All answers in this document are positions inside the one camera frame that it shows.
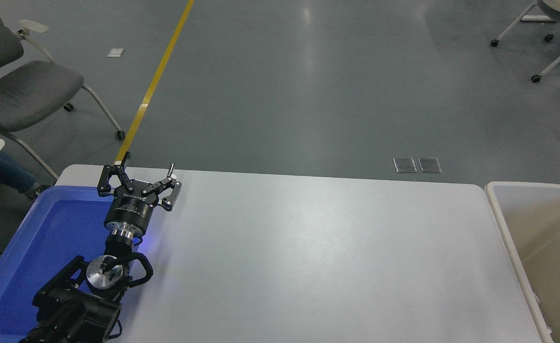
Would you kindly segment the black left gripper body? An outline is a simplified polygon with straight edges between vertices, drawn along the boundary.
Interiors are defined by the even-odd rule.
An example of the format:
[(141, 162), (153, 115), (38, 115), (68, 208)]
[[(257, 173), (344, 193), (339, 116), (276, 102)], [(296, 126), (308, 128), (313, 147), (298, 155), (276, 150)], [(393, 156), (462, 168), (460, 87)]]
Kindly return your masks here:
[(160, 199), (155, 193), (145, 195), (141, 193), (152, 185), (151, 182), (141, 180), (132, 182), (134, 187), (132, 193), (123, 185), (114, 189), (114, 199), (103, 224), (109, 232), (127, 230), (134, 236), (143, 236), (149, 228), (154, 206)]

